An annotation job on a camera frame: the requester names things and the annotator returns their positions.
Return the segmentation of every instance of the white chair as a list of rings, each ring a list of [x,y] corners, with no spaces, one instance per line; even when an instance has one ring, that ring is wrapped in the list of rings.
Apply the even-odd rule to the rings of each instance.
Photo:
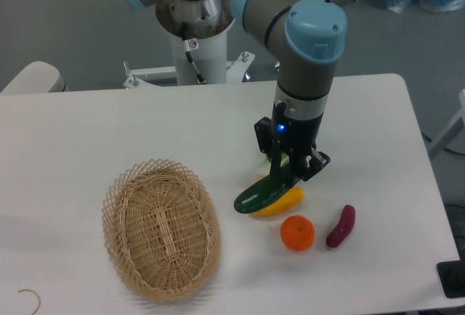
[[[465,127],[465,90],[462,90],[461,93],[458,94],[458,98],[460,99],[461,108],[426,147],[431,161],[433,161],[448,143]]]
[[[32,62],[0,92],[0,95],[40,94],[68,91],[57,68],[45,62]]]

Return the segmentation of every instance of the wicker basket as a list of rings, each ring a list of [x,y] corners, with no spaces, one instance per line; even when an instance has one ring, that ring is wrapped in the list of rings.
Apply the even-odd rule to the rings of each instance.
[[[179,163],[151,160],[122,174],[103,203],[105,247],[121,281],[159,302],[213,274],[221,245],[209,194]]]

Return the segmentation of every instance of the gray floor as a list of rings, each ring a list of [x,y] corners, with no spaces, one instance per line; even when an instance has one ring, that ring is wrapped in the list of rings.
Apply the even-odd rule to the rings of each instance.
[[[434,136],[465,89],[465,9],[431,15],[412,4],[398,15],[362,1],[345,10],[349,34],[337,75],[401,75],[421,130]],[[235,24],[228,59],[243,50],[256,54],[255,80],[275,77],[275,59]],[[120,88],[124,60],[132,68],[172,65],[153,9],[136,13],[125,0],[0,0],[0,90],[37,60],[58,68],[72,91]],[[450,148],[465,152],[465,132]],[[443,200],[465,204],[465,158],[442,153],[432,165]]]

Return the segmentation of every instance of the orange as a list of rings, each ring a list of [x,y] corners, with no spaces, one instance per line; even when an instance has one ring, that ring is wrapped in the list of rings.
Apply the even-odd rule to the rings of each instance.
[[[294,251],[305,251],[315,240],[315,228],[312,222],[303,216],[290,216],[281,225],[281,239]]]

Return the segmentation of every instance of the green cucumber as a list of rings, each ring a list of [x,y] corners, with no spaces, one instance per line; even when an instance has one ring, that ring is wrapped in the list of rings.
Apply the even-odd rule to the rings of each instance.
[[[278,201],[297,180],[287,163],[240,193],[234,200],[234,209],[239,213],[260,211]]]

